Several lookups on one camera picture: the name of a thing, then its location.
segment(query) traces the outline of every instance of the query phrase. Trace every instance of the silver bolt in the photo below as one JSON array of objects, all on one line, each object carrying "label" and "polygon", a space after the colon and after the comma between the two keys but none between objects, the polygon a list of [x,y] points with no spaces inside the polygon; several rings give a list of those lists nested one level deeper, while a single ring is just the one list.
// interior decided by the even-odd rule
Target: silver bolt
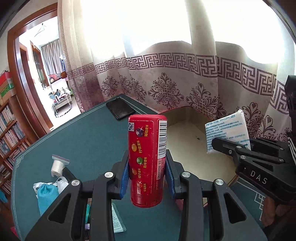
[{"label": "silver bolt", "polygon": [[113,173],[112,172],[106,172],[105,177],[111,178],[111,177],[113,177]]},{"label": "silver bolt", "polygon": [[183,177],[190,177],[190,172],[182,172]]},{"label": "silver bolt", "polygon": [[222,179],[216,179],[215,183],[219,186],[222,186],[224,182]]},{"label": "silver bolt", "polygon": [[71,184],[73,185],[73,186],[78,186],[79,185],[79,180],[73,180],[72,182],[71,182]]}]

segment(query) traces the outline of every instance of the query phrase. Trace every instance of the black leather notebook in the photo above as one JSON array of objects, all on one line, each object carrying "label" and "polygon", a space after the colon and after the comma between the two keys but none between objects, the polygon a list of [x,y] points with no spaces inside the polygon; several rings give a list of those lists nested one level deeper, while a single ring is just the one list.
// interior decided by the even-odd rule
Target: black leather notebook
[{"label": "black leather notebook", "polygon": [[115,100],[112,100],[108,102],[106,106],[117,120],[121,120],[136,112],[122,98],[117,98]]}]

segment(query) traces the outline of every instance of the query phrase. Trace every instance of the curtain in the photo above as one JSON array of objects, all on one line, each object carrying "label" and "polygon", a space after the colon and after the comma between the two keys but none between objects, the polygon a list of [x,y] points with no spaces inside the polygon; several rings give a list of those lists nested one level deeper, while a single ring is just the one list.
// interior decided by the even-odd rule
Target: curtain
[{"label": "curtain", "polygon": [[120,93],[212,120],[240,108],[250,137],[287,141],[294,45],[262,0],[59,0],[58,19],[81,111]]},{"label": "curtain", "polygon": [[62,50],[59,39],[42,46],[41,49],[48,75],[62,73],[63,70],[59,58],[62,55]]}]

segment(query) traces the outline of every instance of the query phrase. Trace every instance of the red bottle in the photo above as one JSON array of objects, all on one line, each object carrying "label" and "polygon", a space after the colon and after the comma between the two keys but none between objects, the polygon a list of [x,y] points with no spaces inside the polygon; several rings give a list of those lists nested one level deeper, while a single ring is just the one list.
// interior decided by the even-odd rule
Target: red bottle
[{"label": "red bottle", "polygon": [[131,115],[128,131],[131,202],[153,207],[163,198],[167,118]]}]

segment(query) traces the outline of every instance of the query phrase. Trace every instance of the green candy icon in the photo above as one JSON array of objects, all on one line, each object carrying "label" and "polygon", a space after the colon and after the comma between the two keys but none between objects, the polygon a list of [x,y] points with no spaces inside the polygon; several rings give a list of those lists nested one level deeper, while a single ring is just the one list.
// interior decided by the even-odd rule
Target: green candy icon
[{"label": "green candy icon", "polygon": [[143,163],[143,159],[141,157],[138,157],[137,158],[137,163],[141,165]]}]

